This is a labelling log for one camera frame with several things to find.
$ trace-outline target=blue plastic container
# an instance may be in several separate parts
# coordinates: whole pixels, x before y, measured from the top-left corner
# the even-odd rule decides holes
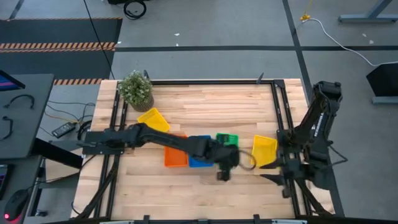
[[[188,138],[206,138],[211,139],[211,136],[189,136]],[[214,164],[208,164],[205,162],[197,161],[196,159],[189,157],[189,167],[212,167]]]

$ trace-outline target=computer monitor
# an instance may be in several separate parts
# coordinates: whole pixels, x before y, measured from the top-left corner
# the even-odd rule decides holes
[[[25,88],[20,81],[12,78],[3,70],[0,70],[0,91],[19,90]]]

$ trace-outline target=gray floor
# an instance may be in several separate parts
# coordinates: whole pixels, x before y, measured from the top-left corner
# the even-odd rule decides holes
[[[344,45],[398,45],[398,24],[339,24],[340,14],[365,13],[376,2],[349,0],[313,2],[309,14],[320,19],[327,31]],[[120,6],[87,0],[93,17],[123,16]],[[315,22],[300,26],[308,1],[289,0],[302,46],[332,46]],[[0,19],[7,19],[17,0],[0,1]],[[140,20],[123,20],[118,47],[173,47],[214,45],[292,46],[282,1],[278,0],[151,0]],[[398,14],[398,1],[386,9]],[[87,17],[82,0],[25,0],[17,18]],[[398,60],[398,52],[362,52],[373,63]],[[373,106],[365,76],[372,71],[350,52],[304,52],[312,83],[320,80],[342,83],[344,99],[330,138],[349,162],[335,167],[341,201],[347,217],[398,220],[396,202],[398,169],[395,138],[397,106]],[[116,52],[113,72],[122,78],[131,70],[146,69],[151,78],[300,78],[294,51],[201,51],[201,52]],[[51,100],[95,102],[98,86],[55,86]],[[81,116],[82,106],[54,105]],[[65,114],[47,110],[53,116]],[[45,117],[48,131],[63,124]],[[51,137],[43,131],[38,136]],[[65,139],[74,139],[75,135]],[[43,193],[39,208],[48,217],[32,217],[26,223],[65,220],[75,193],[76,179],[59,184],[60,190]]]

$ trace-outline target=yellow bowl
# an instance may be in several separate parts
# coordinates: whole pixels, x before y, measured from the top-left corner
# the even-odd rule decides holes
[[[146,123],[150,128],[165,133],[170,129],[170,125],[156,108],[150,109],[149,111],[138,117],[137,120],[140,123]]]
[[[253,150],[251,154],[257,162],[257,166],[264,166],[276,160],[276,150],[278,141],[276,139],[255,135],[253,140]]]

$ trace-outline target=wooden table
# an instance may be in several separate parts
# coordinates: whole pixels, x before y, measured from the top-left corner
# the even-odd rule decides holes
[[[117,81],[102,81],[91,125],[92,131],[109,127]],[[301,122],[307,102],[300,79],[286,79],[286,90],[294,125]],[[239,135],[239,148],[251,152],[255,134],[276,138],[277,118],[270,85],[164,85],[154,86],[155,107],[170,124],[170,133]],[[122,103],[119,104],[121,117]],[[129,106],[126,124],[134,124],[142,113]],[[82,170],[74,205],[82,211],[98,189],[103,156],[96,156]],[[249,158],[241,162],[249,166]],[[121,156],[112,220],[252,219],[293,218],[291,199],[282,198],[282,187],[259,174],[237,167],[228,182],[216,180],[211,168],[164,167],[162,146],[146,144]],[[323,206],[333,211],[329,191],[309,186]],[[303,200],[298,189],[300,208]],[[105,214],[105,192],[101,214]]]

